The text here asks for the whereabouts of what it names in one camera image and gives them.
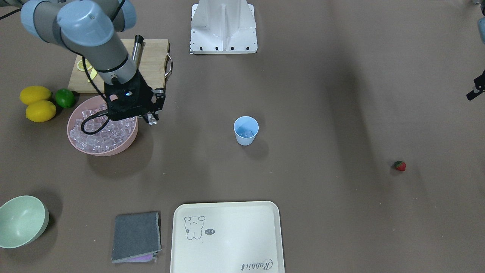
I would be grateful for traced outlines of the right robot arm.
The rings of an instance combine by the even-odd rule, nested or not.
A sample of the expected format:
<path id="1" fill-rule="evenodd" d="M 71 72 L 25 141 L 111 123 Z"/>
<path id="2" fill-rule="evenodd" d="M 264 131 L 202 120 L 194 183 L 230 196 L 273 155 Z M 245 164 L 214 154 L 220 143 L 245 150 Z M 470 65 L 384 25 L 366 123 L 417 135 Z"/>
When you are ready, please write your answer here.
<path id="1" fill-rule="evenodd" d="M 158 121 L 164 89 L 146 83 L 117 34 L 136 24 L 129 0 L 21 0 L 20 5 L 29 33 L 85 57 L 98 72 L 109 119 L 140 116 L 150 125 Z"/>

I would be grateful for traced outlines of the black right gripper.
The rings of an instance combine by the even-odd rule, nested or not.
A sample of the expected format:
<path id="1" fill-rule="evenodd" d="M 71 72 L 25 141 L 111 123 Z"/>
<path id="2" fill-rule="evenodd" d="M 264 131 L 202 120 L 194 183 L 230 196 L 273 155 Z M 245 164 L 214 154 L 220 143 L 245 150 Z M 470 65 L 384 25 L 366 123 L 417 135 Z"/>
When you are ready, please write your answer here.
<path id="1" fill-rule="evenodd" d="M 140 116 L 149 125 L 152 124 L 152 115 L 159 121 L 166 97 L 165 89 L 151 88 L 139 70 L 126 83 L 112 77 L 111 84 L 104 83 L 104 94 L 109 119 L 120 121 Z"/>

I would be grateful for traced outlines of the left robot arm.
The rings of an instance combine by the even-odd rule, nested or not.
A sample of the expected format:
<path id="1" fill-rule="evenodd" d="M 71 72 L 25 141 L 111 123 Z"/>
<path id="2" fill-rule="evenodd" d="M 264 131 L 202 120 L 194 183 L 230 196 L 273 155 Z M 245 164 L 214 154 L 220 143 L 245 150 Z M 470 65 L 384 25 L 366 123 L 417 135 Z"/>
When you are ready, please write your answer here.
<path id="1" fill-rule="evenodd" d="M 483 44 L 485 44 L 485 18 L 481 18 L 477 22 L 478 26 L 478 31 L 479 31 L 479 36 L 480 40 L 482 41 Z M 474 86 L 471 90 L 466 95 L 466 98 L 471 101 L 474 100 L 476 97 L 479 95 L 483 94 L 485 91 L 485 70 L 483 70 L 482 74 L 480 74 L 477 78 L 473 80 Z"/>

